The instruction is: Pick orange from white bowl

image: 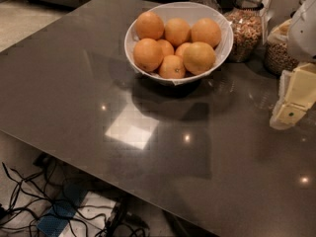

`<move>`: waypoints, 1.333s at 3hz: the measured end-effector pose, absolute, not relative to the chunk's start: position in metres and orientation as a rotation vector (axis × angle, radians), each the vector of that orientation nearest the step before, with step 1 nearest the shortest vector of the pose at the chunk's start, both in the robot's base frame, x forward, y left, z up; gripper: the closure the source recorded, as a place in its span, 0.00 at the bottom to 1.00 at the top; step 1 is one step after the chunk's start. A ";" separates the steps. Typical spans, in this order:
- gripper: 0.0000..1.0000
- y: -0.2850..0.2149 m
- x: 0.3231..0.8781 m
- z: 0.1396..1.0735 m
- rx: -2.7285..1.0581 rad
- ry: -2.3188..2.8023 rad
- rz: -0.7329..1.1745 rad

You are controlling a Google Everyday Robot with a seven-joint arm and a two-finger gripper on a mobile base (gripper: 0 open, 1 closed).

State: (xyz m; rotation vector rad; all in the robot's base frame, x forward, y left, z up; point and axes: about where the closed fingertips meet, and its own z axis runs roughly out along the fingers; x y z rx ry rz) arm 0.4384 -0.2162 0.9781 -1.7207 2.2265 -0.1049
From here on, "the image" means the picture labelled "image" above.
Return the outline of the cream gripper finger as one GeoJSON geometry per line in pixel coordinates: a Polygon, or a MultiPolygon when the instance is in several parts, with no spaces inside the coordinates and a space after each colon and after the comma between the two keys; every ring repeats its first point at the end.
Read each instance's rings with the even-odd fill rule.
{"type": "Polygon", "coordinates": [[[294,127],[307,114],[309,109],[309,105],[277,101],[270,119],[270,127],[277,130],[294,127]]]}

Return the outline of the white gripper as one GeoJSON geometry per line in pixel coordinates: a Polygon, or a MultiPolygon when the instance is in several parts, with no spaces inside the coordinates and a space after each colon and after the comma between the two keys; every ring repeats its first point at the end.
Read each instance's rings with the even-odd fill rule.
{"type": "MultiPolygon", "coordinates": [[[[316,61],[316,0],[306,0],[293,15],[288,29],[287,50],[301,62],[316,61]]],[[[300,63],[284,70],[279,79],[279,99],[303,111],[316,103],[316,64],[300,63]]]]}

